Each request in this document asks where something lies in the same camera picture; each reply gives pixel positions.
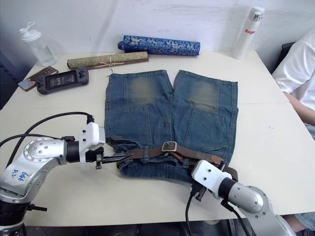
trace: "metal buckle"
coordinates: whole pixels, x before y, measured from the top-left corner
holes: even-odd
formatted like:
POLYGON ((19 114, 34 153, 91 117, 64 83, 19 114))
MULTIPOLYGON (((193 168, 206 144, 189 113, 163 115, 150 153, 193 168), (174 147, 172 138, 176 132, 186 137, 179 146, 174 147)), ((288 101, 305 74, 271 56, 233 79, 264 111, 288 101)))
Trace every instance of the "metal buckle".
POLYGON ((177 142, 165 142, 162 145, 162 151, 176 151, 177 150, 177 142))

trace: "denim shorts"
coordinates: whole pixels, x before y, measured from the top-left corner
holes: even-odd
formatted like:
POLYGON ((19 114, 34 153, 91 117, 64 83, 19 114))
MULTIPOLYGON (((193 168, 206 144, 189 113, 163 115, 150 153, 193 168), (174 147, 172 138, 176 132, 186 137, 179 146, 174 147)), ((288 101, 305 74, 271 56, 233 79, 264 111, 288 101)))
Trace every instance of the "denim shorts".
MULTIPOLYGON (((231 160, 236 134, 237 82, 180 70, 172 87, 165 70, 112 74, 106 89, 105 135, 128 137, 116 152, 157 148, 176 141, 191 150, 231 160)), ((169 153, 119 165, 126 177, 192 182, 188 160, 169 153)))

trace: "black cable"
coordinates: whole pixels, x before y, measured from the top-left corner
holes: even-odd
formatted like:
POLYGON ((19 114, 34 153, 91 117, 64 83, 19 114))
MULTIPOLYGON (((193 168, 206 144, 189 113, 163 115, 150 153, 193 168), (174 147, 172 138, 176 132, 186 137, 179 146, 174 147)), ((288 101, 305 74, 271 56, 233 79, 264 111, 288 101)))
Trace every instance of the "black cable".
POLYGON ((190 206, 190 203, 191 203, 191 200, 192 200, 193 196, 194 196, 193 194, 190 194, 188 202, 187 202, 187 206, 186 206, 186 211, 185 211, 186 224, 187 224, 189 236, 192 236, 192 233, 191 233, 189 220, 188 220, 188 210, 189 210, 189 206, 190 206))
POLYGON ((228 209, 229 211, 233 212, 237 218, 240 220, 241 222, 241 225, 242 225, 242 228, 246 234, 246 236, 251 236, 250 232, 247 230, 245 224, 244 224, 244 221, 243 219, 241 218, 241 216, 239 215, 239 213, 237 213, 237 211, 231 206, 228 204, 227 200, 223 199, 222 202, 221 202, 221 205, 224 206, 226 209, 228 209))
POLYGON ((23 236, 26 236, 26 227, 25 227, 25 224, 23 223, 22 225, 22 232, 23 232, 23 236))
POLYGON ((59 139, 59 138, 55 138, 55 137, 51 137, 51 136, 47 136, 47 135, 43 135, 43 134, 18 134, 18 135, 14 135, 14 136, 11 136, 9 138, 4 139, 2 142, 0 142, 0 147, 12 139, 17 139, 17 138, 21 138, 21 137, 25 138, 28 136, 30 136, 30 137, 48 137, 48 138, 52 138, 52 139, 59 139))
MULTIPOLYGON (((44 122, 46 122, 46 121, 48 121, 48 120, 50 120, 50 119, 54 119, 54 118, 57 118, 57 117, 68 116, 68 115, 85 115, 85 116, 88 117, 88 122, 89 122, 89 120, 92 121, 92 122, 94 122, 93 116, 90 115, 90 114, 88 114, 88 113, 85 113, 85 112, 66 112, 66 113, 60 113, 60 114, 53 115, 53 116, 51 116, 51 117, 47 117, 47 118, 45 118, 45 119, 42 119, 42 120, 40 120, 39 122, 33 124, 24 134, 29 134, 35 127, 37 127, 38 125, 40 125, 40 124, 42 124, 42 123, 44 123, 44 122)), ((21 137, 20 140, 18 141, 18 143, 16 144, 16 146, 15 146, 15 148, 14 148, 14 150, 13 150, 11 156, 10 156, 10 159, 9 159, 7 165, 6 165, 6 167, 8 167, 8 166, 12 163, 12 161, 13 161, 13 159, 14 159, 14 156, 15 156, 15 154, 17 153, 17 151, 18 151, 18 149, 19 149, 21 143, 23 142, 23 140, 24 140, 24 137, 21 137)))

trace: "tied string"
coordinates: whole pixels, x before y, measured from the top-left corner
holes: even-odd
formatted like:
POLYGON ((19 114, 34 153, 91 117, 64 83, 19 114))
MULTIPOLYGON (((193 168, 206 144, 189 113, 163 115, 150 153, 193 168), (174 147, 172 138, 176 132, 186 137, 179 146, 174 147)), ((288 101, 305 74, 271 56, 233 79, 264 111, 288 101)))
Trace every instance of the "tied string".
POLYGON ((109 63, 105 63, 105 62, 101 62, 101 61, 99 61, 98 63, 100 63, 104 66, 108 66, 110 68, 110 70, 112 71, 112 74, 114 74, 112 66, 124 64, 124 62, 116 62, 116 54, 114 54, 114 62, 113 63, 112 63, 112 55, 109 55, 109 63))

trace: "white water bottle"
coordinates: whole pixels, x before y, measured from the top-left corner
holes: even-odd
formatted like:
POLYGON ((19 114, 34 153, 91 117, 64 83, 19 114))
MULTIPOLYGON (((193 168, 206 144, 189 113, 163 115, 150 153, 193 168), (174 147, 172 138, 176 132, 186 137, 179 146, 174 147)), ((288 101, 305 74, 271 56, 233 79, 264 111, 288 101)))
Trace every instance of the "white water bottle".
POLYGON ((255 36, 255 33, 260 25, 260 21, 263 17, 265 9, 262 7, 253 7, 247 20, 245 21, 244 27, 241 31, 240 37, 238 38, 235 47, 232 50, 232 56, 235 59, 243 59, 246 52, 255 36))
POLYGON ((31 26, 35 25, 34 21, 28 22, 27 27, 20 29, 21 39, 26 42, 30 50, 43 66, 54 65, 56 59, 49 50, 47 44, 41 38, 41 32, 32 29, 31 26))

